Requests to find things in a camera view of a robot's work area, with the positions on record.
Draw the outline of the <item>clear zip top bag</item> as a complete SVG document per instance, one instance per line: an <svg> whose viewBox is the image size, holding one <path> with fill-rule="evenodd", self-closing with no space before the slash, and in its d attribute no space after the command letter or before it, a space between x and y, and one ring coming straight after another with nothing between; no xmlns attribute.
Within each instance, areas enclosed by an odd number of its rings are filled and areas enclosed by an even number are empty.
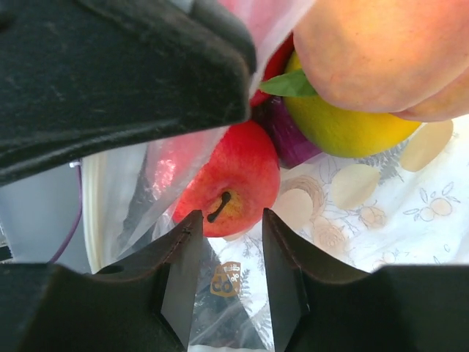
<svg viewBox="0 0 469 352"><path fill-rule="evenodd" d="M245 25L256 49L256 70L248 91L248 115L244 121L233 125L249 120L258 123L252 118L254 107L250 106L250 99L264 82L262 79L267 63L290 34L293 34L292 54L298 54L294 43L295 27L316 1L216 2ZM468 119L468 112L461 117ZM407 120L421 125L403 142L425 125L458 118L434 122ZM104 150L82 160L84 239L93 273L138 252L181 222L174 222L172 216L183 191L210 160L213 150L233 125ZM324 151L321 154L341 158ZM279 195L282 172L290 169L284 168L279 158L278 164ZM273 211L273 206L265 209ZM265 273L262 218L246 231L216 238L204 235L202 222L202 233L202 252L187 351L202 348L277 351L274 347ZM468 262L441 265L468 267ZM365 272L373 273L378 269Z"/></svg>

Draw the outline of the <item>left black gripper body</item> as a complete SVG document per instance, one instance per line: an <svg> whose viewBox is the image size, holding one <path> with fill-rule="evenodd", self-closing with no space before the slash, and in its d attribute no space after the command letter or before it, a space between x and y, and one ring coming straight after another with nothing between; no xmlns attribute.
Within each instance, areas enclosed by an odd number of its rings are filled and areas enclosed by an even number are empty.
<svg viewBox="0 0 469 352"><path fill-rule="evenodd" d="M3 1L1 184L242 122L255 70L216 1Z"/></svg>

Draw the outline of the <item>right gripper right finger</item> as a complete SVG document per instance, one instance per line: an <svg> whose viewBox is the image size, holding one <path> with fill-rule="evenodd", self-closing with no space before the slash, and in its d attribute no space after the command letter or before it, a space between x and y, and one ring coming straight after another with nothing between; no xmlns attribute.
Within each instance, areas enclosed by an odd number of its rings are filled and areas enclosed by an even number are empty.
<svg viewBox="0 0 469 352"><path fill-rule="evenodd" d="M293 232L272 210L262 244L277 351L466 351L468 267L367 273Z"/></svg>

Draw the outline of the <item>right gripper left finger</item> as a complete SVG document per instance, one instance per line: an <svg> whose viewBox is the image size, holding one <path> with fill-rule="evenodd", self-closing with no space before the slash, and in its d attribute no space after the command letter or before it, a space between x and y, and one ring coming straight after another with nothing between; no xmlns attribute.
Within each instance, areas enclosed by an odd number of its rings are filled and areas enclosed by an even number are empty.
<svg viewBox="0 0 469 352"><path fill-rule="evenodd" d="M1 267L3 351L186 351L203 217L96 274L58 264Z"/></svg>

